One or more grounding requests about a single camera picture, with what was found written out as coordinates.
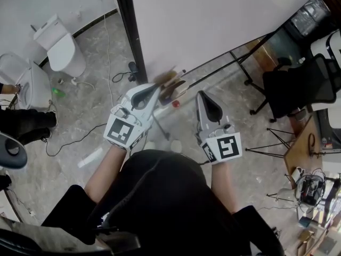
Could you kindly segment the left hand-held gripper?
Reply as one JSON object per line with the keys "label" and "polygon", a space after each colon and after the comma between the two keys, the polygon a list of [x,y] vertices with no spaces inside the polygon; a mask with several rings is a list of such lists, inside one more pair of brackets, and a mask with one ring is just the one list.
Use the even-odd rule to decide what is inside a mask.
{"label": "left hand-held gripper", "polygon": [[103,137],[111,144],[131,151],[151,128],[151,114],[160,91],[156,83],[146,83],[128,90],[121,104],[112,108]]}

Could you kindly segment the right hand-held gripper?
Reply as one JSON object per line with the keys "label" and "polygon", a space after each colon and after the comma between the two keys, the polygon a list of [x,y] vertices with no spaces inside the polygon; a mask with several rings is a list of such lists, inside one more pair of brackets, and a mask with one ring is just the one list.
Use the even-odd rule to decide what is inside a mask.
{"label": "right hand-held gripper", "polygon": [[198,91],[196,95],[196,138],[211,165],[242,156],[241,136],[228,118],[223,118],[225,103],[215,95]]}

